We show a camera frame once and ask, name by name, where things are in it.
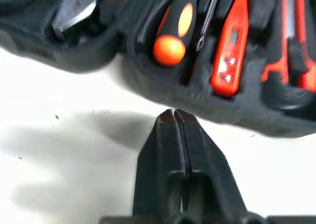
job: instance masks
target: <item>red voltage tester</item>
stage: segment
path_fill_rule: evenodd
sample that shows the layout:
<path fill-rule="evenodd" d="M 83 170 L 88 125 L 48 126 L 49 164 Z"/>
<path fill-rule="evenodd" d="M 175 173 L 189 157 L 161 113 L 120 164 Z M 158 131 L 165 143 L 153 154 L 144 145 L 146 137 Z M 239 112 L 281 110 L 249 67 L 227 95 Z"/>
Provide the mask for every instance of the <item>red voltage tester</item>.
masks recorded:
<path fill-rule="evenodd" d="M 239 88 L 248 28 L 247 0 L 235 0 L 223 26 L 210 80 L 218 95 L 231 97 Z"/>

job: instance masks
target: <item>silver metal tool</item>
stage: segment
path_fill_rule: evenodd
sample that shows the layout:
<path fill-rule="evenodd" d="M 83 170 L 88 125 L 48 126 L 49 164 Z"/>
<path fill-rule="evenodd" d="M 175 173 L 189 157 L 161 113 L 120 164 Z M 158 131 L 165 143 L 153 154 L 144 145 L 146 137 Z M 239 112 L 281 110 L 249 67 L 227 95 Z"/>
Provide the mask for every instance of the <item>silver metal tool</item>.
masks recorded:
<path fill-rule="evenodd" d="M 64 31 L 87 19 L 93 13 L 98 0 L 62 0 L 52 27 L 59 39 Z"/>

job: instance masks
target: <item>white surface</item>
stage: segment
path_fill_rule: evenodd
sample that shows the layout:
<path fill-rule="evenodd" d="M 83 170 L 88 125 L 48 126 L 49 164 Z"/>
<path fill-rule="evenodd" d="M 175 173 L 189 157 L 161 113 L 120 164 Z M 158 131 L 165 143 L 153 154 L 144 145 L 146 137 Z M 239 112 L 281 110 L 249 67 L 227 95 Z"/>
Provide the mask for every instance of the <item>white surface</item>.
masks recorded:
<path fill-rule="evenodd" d="M 97 224 L 129 215 L 138 151 L 167 107 L 128 87 L 121 57 L 87 75 L 2 49 L 0 62 L 0 223 Z M 315 135 L 271 139 L 200 122 L 249 210 L 316 215 Z"/>

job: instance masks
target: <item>digital display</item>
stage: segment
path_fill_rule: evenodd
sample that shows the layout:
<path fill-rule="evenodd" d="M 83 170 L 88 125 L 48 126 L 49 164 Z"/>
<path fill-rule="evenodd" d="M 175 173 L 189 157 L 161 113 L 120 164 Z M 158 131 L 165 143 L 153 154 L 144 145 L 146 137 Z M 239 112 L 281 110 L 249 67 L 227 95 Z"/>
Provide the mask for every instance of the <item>digital display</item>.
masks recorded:
<path fill-rule="evenodd" d="M 237 30 L 233 30 L 232 34 L 231 34 L 230 43 L 237 44 L 238 35 L 239 35 L 238 31 Z"/>

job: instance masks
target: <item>tool case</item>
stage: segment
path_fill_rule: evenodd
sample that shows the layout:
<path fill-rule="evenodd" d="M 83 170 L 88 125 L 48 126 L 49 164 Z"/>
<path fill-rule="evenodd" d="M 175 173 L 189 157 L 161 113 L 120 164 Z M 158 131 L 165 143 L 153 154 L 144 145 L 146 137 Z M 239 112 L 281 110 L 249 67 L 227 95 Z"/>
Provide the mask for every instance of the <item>tool case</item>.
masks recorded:
<path fill-rule="evenodd" d="M 89 23 L 66 41 L 57 39 L 51 28 L 61 1 L 30 0 L 17 6 L 8 1 L 0 5 L 1 46 L 75 73 L 103 67 L 118 52 L 125 52 L 132 61 L 126 67 L 131 67 L 138 90 L 150 100 L 269 136 L 301 137 L 316 132 L 314 93 L 292 83 L 306 72 L 304 47 L 299 42 L 288 41 L 292 62 L 289 83 L 281 83 L 275 72 L 262 82 L 267 62 L 281 57 L 282 0 L 248 0 L 249 32 L 240 88 L 229 99 L 215 95 L 209 81 L 219 36 L 234 0 L 219 0 L 201 51 L 188 51 L 172 68 L 159 65 L 153 58 L 157 31 L 172 0 L 101 0 Z M 312 0 L 304 3 L 307 49 L 316 60 L 316 13 Z M 206 2 L 199 0 L 195 31 L 206 8 Z"/>

